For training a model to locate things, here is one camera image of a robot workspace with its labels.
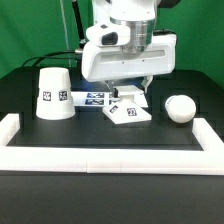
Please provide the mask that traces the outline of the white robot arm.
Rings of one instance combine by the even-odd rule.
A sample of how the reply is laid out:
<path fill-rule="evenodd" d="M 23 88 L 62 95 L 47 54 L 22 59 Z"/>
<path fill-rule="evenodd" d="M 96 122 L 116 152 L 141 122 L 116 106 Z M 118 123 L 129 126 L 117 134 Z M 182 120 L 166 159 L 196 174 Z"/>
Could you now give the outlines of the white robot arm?
<path fill-rule="evenodd" d="M 181 0 L 92 0 L 94 25 L 86 30 L 82 75 L 89 82 L 141 77 L 147 87 L 155 75 L 175 67 L 174 32 L 156 28 L 157 10 Z"/>

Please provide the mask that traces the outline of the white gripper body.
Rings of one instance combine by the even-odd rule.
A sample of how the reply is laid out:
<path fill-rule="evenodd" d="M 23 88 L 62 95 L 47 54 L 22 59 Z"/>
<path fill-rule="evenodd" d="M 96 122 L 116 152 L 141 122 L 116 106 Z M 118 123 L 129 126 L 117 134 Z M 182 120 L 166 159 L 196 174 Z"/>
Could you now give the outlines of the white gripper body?
<path fill-rule="evenodd" d="M 137 53 L 88 42 L 82 55 L 82 75 L 97 82 L 168 74 L 175 67 L 175 46 L 175 34 L 154 36 L 152 43 Z"/>

